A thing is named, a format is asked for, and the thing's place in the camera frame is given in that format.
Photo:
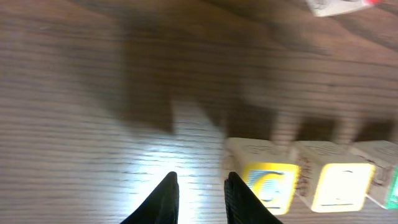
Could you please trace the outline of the green R block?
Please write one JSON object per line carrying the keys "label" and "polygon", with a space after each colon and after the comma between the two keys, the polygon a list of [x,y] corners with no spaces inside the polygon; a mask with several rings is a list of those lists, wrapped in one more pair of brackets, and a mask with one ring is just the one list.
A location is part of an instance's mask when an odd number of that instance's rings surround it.
{"label": "green R block", "polygon": [[397,210],[397,144],[361,141],[352,144],[349,151],[375,166],[368,198],[386,210]]}

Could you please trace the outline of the yellow O block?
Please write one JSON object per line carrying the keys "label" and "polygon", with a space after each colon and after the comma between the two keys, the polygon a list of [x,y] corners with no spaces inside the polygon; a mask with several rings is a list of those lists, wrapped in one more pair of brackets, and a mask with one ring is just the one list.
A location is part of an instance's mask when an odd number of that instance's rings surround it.
{"label": "yellow O block", "polygon": [[295,193],[317,213],[362,209],[375,166],[329,141],[294,141],[289,157],[300,173]]}

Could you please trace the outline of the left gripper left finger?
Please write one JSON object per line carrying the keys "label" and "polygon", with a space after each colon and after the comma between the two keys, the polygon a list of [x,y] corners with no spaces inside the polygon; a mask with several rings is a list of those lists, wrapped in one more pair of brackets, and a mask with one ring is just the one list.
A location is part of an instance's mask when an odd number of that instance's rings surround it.
{"label": "left gripper left finger", "polygon": [[169,172],[141,205],[121,224],[177,224],[178,211],[177,173]]}

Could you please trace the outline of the yellow C block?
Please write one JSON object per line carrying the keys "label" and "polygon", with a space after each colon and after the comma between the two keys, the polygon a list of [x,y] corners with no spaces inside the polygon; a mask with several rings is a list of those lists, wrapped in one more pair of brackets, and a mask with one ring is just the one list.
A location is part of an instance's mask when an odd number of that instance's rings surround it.
{"label": "yellow C block", "polygon": [[221,160],[224,175],[237,172],[273,215],[289,211],[300,167],[271,141],[228,138]]}

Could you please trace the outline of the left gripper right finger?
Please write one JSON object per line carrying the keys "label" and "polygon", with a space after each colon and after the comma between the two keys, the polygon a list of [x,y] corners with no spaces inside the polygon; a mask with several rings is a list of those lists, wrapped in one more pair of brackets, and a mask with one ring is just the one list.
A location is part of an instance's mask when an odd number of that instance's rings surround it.
{"label": "left gripper right finger", "polygon": [[228,224],[283,224],[254,195],[236,172],[224,181]]}

